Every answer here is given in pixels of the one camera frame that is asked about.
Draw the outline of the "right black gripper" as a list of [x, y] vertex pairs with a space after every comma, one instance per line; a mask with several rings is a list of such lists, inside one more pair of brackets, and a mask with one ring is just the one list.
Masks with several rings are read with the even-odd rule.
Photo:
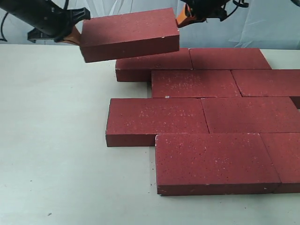
[[183, 0], [185, 6], [176, 18], [178, 28], [206, 21], [208, 18], [219, 18], [223, 21], [230, 17], [234, 10], [228, 15], [225, 10], [228, 0]]

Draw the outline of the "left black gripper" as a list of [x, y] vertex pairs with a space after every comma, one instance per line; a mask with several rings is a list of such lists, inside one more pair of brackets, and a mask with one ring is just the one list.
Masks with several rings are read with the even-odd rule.
[[51, 0], [2, 0], [0, 8], [6, 11], [0, 25], [1, 41], [7, 41], [3, 34], [3, 24], [8, 14], [34, 27], [28, 32], [27, 40], [53, 40], [71, 45], [80, 45], [81, 34], [76, 24], [90, 19], [90, 11], [83, 7], [68, 9], [69, 1], [63, 8]]

